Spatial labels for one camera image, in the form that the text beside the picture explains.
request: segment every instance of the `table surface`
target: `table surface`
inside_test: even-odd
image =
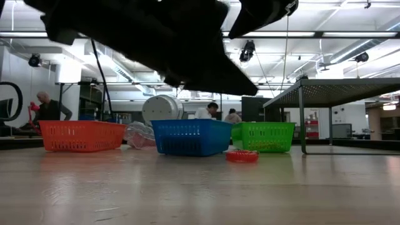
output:
[[[329,108],[400,90],[400,78],[302,79],[264,104],[264,108],[298,108],[299,88],[305,108]]]
[[[256,164],[127,146],[0,151],[0,224],[400,224],[399,177],[400,157],[299,146]]]

